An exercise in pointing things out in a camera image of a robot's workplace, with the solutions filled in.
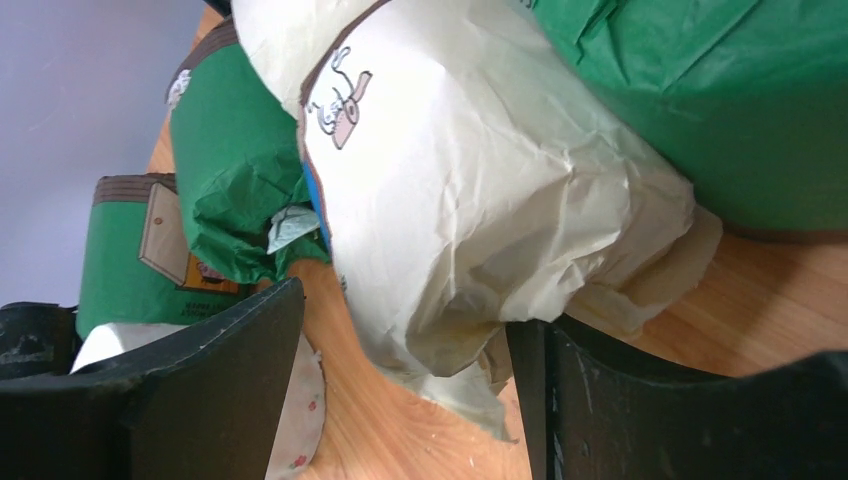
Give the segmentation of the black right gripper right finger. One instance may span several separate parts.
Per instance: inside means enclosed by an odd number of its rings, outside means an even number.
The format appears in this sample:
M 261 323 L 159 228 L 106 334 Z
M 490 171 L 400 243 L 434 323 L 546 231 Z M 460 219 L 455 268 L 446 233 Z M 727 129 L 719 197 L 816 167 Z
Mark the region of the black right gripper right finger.
M 536 479 L 843 479 L 847 355 L 741 378 L 569 316 L 505 329 Z

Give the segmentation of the cream roll brown band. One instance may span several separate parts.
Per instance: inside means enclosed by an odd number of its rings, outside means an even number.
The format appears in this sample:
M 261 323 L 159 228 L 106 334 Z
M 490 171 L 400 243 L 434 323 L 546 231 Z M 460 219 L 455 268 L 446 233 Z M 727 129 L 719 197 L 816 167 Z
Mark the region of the cream roll brown band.
M 722 235 L 516 1 L 236 1 L 297 121 L 354 330 L 394 383 L 509 437 L 508 322 L 628 337 Z

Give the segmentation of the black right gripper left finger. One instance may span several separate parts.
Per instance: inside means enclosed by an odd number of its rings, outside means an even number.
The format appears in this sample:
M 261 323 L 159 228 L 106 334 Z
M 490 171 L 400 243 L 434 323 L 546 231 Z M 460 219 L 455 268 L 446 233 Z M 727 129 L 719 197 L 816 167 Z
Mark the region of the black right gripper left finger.
M 64 376 L 1 384 L 5 479 L 261 479 L 304 318 L 300 280 Z

